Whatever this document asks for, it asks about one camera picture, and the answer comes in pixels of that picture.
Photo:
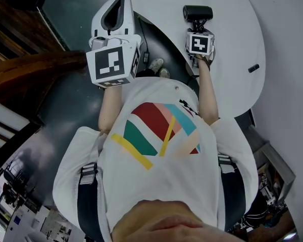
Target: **blue stripe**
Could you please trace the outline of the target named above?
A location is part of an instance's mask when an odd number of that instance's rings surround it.
[[[175,116],[176,120],[180,123],[187,136],[189,136],[196,129],[196,126],[192,120],[189,119],[188,116],[182,111],[180,111],[176,105],[164,104],[164,106],[173,114],[173,116]]]

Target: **white table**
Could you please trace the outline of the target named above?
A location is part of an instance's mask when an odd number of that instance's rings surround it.
[[[205,27],[215,35],[216,58],[211,77],[220,117],[236,117],[259,98],[265,79],[265,47],[261,28],[249,0],[131,0],[137,13],[156,25],[191,64],[185,49],[184,5],[213,9]],[[260,68],[249,73],[248,68]]]

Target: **black strap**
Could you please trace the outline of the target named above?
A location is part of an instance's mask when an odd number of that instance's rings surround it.
[[[81,170],[81,178],[77,195],[77,216],[81,230],[95,241],[104,241],[97,215],[97,164],[85,165]]]
[[[246,211],[246,197],[242,176],[237,165],[230,162],[234,172],[221,172],[221,180],[225,202],[225,231],[232,228],[238,222]]]

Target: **strap buckle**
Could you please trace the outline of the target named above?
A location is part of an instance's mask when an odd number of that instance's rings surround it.
[[[92,162],[83,166],[81,168],[80,185],[92,184],[97,173],[97,163]]]
[[[234,172],[234,163],[229,156],[218,154],[218,162],[223,174]]]

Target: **shoe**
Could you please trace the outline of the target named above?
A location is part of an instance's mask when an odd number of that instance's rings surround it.
[[[166,68],[162,68],[162,69],[160,69],[159,77],[169,79],[170,78],[170,72]]]
[[[157,58],[152,61],[152,63],[149,65],[149,69],[153,70],[154,73],[157,73],[158,70],[162,67],[164,63],[164,59],[162,58]]]

